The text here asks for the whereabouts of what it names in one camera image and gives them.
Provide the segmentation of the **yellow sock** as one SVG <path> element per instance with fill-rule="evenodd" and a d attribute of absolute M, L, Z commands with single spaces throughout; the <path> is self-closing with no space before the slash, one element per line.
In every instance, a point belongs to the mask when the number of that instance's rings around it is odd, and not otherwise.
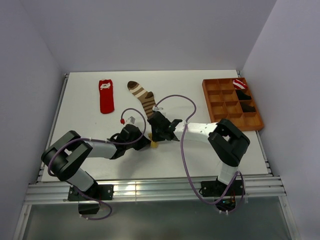
<path fill-rule="evenodd" d="M 152 149 L 156 149 L 156 148 L 159 146 L 159 143 L 153 141 L 153 139 L 152 139 L 152 133 L 151 133 L 151 132 L 148 133 L 148 137 L 149 137 L 149 140 L 150 140 L 150 147 L 151 147 Z"/>

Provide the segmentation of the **brown striped sock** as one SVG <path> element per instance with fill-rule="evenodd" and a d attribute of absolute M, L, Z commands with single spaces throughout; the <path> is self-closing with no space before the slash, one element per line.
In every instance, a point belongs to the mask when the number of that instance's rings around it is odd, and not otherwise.
<path fill-rule="evenodd" d="M 145 90 L 136 81 L 129 81 L 127 88 L 130 93 L 140 101 L 146 117 L 149 118 L 153 114 L 153 106 L 156 105 L 153 92 Z"/>

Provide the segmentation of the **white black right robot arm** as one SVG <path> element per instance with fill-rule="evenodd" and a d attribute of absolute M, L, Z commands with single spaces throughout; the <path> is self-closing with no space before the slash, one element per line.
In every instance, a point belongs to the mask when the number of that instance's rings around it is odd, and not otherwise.
<path fill-rule="evenodd" d="M 187 166 L 184 153 L 185 140 L 209 144 L 222 162 L 217 177 L 217 191 L 227 195 L 233 190 L 233 180 L 242 157 L 250 145 L 250 140 L 230 120 L 222 119 L 213 123 L 194 123 L 181 119 L 169 121 L 161 112 L 155 111 L 147 121 L 151 125 L 154 142 L 180 142 L 184 167 Z"/>

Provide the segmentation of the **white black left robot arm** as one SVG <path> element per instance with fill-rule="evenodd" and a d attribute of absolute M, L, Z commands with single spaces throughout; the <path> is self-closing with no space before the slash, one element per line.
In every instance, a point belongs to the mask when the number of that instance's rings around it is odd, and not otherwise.
<path fill-rule="evenodd" d="M 74 185 L 82 197 L 91 200 L 102 193 L 97 181 L 81 169 L 87 158 L 115 160 L 127 150 L 140 151 L 150 145 L 151 141 L 130 123 L 106 140 L 90 140 L 70 130 L 42 153 L 41 160 L 51 175 Z"/>

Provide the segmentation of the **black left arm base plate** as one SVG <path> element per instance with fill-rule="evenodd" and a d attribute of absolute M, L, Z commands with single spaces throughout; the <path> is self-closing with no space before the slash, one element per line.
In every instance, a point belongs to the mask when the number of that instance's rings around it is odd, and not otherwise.
<path fill-rule="evenodd" d="M 83 191 L 83 194 L 86 196 L 96 199 L 96 200 L 107 200 L 110 201 L 113 199 L 114 193 L 114 185 L 113 184 L 97 184 L 93 185 L 87 191 Z M 69 193 L 67 200 L 70 202 L 78 202 L 78 201 L 89 201 L 89 198 L 83 197 L 75 187 L 69 188 Z"/>

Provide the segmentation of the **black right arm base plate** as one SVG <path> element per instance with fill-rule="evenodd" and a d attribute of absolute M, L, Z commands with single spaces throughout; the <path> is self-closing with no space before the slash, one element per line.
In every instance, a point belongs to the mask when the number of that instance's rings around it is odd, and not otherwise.
<path fill-rule="evenodd" d="M 219 198 L 225 191 L 227 185 L 219 182 L 218 180 L 202 181 L 199 193 L 203 197 L 217 197 Z M 241 197 L 246 191 L 243 187 L 241 180 L 234 180 L 229 189 L 227 190 L 225 197 Z"/>

